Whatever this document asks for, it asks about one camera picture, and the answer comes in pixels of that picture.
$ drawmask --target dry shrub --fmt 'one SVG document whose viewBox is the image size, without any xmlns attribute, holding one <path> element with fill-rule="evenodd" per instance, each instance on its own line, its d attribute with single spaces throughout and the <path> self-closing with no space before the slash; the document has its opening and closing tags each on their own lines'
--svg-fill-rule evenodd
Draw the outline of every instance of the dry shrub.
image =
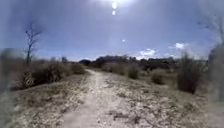
<svg viewBox="0 0 224 128">
<path fill-rule="evenodd" d="M 71 71 L 73 74 L 84 74 L 85 73 L 85 69 L 84 69 L 83 65 L 80 63 L 72 63 Z"/>
<path fill-rule="evenodd" d="M 59 81 L 66 74 L 66 70 L 59 62 L 49 62 L 31 72 L 34 78 L 34 85 Z"/>
<path fill-rule="evenodd" d="M 155 69 L 151 72 L 151 80 L 155 84 L 164 84 L 163 75 L 165 71 L 162 69 Z"/>
<path fill-rule="evenodd" d="M 178 89 L 194 94 L 204 71 L 204 65 L 185 54 L 177 73 Z"/>
<path fill-rule="evenodd" d="M 71 68 L 74 67 L 57 61 L 46 61 L 43 63 L 36 61 L 18 74 L 17 84 L 14 84 L 10 89 L 23 90 L 45 83 L 60 81 L 62 78 L 71 75 L 71 71 L 74 73 L 74 69 L 71 70 Z"/>
<path fill-rule="evenodd" d="M 103 71 L 112 72 L 120 75 L 125 74 L 125 67 L 119 63 L 107 63 L 102 68 Z"/>
<path fill-rule="evenodd" d="M 131 65 L 128 68 L 128 77 L 132 79 L 138 79 L 139 69 L 137 65 Z"/>
</svg>

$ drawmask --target sandy ground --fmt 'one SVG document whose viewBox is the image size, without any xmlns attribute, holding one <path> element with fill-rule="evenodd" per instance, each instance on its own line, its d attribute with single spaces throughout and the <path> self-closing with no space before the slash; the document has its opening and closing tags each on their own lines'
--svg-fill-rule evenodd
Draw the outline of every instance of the sandy ground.
<svg viewBox="0 0 224 128">
<path fill-rule="evenodd" d="M 63 128 L 127 128 L 124 121 L 115 121 L 113 110 L 125 110 L 125 102 L 105 83 L 106 76 L 89 70 L 89 93 L 76 111 L 64 116 Z"/>
<path fill-rule="evenodd" d="M 203 97 L 115 74 L 88 72 L 88 77 L 72 76 L 19 92 L 13 102 L 17 115 L 11 127 L 206 127 Z"/>
<path fill-rule="evenodd" d="M 89 70 L 84 104 L 63 117 L 63 128 L 204 128 L 203 99 Z"/>
</svg>

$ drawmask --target sky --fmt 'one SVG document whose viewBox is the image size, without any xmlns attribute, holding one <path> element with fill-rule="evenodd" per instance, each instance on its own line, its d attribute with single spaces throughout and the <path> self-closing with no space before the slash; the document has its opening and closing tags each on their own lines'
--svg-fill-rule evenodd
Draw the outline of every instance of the sky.
<svg viewBox="0 0 224 128">
<path fill-rule="evenodd" d="M 204 5 L 222 10 L 224 2 L 204 3 L 206 0 L 0 0 L 0 48 L 24 50 L 25 28 L 35 20 L 43 29 L 35 46 L 38 57 L 80 60 L 125 54 L 141 59 L 176 57 L 183 51 L 206 57 L 217 42 L 214 32 L 198 23 L 207 23 L 205 12 L 210 11 Z"/>
</svg>

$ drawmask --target dirt path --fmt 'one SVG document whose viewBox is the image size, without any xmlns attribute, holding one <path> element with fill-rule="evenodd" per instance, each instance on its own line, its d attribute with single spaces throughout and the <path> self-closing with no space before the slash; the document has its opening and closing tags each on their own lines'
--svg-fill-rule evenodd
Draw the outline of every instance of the dirt path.
<svg viewBox="0 0 224 128">
<path fill-rule="evenodd" d="M 76 111 L 64 116 L 63 128 L 127 128 L 122 120 L 116 120 L 113 110 L 125 110 L 125 102 L 105 83 L 100 72 L 89 70 L 91 76 L 87 82 L 90 91 L 84 98 L 84 104 Z"/>
</svg>

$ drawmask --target cloud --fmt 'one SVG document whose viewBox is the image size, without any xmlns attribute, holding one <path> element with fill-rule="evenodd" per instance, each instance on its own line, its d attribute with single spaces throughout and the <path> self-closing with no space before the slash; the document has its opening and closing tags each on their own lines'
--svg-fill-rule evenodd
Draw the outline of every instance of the cloud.
<svg viewBox="0 0 224 128">
<path fill-rule="evenodd" d="M 147 49 L 145 51 L 140 51 L 140 54 L 142 56 L 153 56 L 155 53 L 156 53 L 156 51 L 152 50 L 152 49 Z"/>
<path fill-rule="evenodd" d="M 188 43 L 176 43 L 174 46 L 170 46 L 170 49 L 184 50 L 188 46 Z"/>
<path fill-rule="evenodd" d="M 149 57 L 154 56 L 155 53 L 156 53 L 156 50 L 146 49 L 144 51 L 140 51 L 139 53 L 140 53 L 140 55 L 136 56 L 136 59 L 138 59 L 138 60 L 140 60 L 140 59 L 147 59 Z"/>
<path fill-rule="evenodd" d="M 169 53 L 164 54 L 164 56 L 165 56 L 165 57 L 173 57 L 173 58 L 176 57 L 175 55 L 173 55 L 173 54 L 169 54 Z"/>
</svg>

